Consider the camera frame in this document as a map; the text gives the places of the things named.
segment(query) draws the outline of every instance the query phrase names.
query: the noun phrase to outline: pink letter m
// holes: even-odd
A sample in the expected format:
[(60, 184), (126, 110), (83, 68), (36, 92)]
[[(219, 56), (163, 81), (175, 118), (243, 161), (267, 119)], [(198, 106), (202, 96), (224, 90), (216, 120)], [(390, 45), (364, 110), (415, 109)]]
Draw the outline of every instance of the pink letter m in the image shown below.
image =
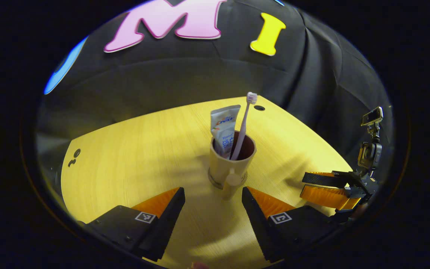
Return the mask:
[(183, 38), (215, 39), (221, 36), (216, 27), (218, 9), (227, 0), (185, 0), (172, 6), (166, 0), (152, 0), (129, 12), (125, 20), (105, 48), (105, 52), (115, 52), (137, 45), (144, 35), (137, 33), (143, 21), (153, 37), (163, 38), (174, 25), (186, 15), (183, 26), (175, 34)]

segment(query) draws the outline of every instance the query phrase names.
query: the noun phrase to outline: cup handle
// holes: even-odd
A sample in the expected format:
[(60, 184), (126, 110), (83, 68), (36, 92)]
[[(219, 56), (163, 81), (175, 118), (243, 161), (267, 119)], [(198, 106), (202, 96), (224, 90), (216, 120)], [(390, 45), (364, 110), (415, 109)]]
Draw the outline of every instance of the cup handle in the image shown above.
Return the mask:
[(226, 200), (233, 197), (235, 191), (241, 186), (242, 177), (235, 173), (235, 169), (230, 168), (230, 172), (225, 178), (225, 183), (223, 184), (222, 197)]

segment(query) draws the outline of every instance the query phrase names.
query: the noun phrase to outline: toothbrush handle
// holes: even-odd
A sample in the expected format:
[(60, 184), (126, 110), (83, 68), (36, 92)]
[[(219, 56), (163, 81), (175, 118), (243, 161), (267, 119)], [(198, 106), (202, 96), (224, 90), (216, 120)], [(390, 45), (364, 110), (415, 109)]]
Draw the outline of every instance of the toothbrush handle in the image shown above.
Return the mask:
[(235, 146), (235, 150), (233, 151), (232, 158), (230, 160), (237, 160), (240, 154), (240, 150), (242, 148), (244, 136), (246, 134), (246, 117), (248, 116), (248, 108), (250, 104), (246, 104), (245, 115), (243, 117), (242, 126), (240, 127), (239, 137), (237, 139), (237, 145)]

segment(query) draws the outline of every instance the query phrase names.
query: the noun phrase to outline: black fabric backdrop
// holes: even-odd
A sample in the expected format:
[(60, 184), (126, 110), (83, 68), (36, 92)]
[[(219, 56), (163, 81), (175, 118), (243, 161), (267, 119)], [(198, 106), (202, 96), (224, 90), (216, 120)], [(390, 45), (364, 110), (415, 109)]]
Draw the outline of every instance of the black fabric backdrop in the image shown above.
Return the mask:
[[(261, 12), (286, 25), (271, 57), (249, 48), (263, 26)], [(383, 155), (375, 177), (381, 182), (387, 177), (395, 133), (382, 81), (362, 53), (314, 17), (289, 4), (228, 0), (218, 14), (219, 39), (177, 37), (174, 30), (183, 18), (162, 39), (140, 24), (141, 43), (105, 53), (126, 15), (91, 33), (70, 71), (43, 97), (37, 145), (41, 168), (57, 192), (70, 140), (150, 112), (247, 92), (261, 94), (301, 120), (353, 169), (360, 144), (370, 138), (360, 127), (361, 116), (382, 106)]]

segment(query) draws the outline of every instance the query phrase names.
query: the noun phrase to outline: toothbrush head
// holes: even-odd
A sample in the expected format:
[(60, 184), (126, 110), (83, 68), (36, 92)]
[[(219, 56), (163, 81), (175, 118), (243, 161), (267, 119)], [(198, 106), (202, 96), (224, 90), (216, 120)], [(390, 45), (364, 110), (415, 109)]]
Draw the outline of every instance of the toothbrush head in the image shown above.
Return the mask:
[(256, 95), (256, 93), (248, 92), (248, 94), (246, 94), (246, 102), (252, 105), (256, 104), (257, 98), (258, 98), (258, 95)]

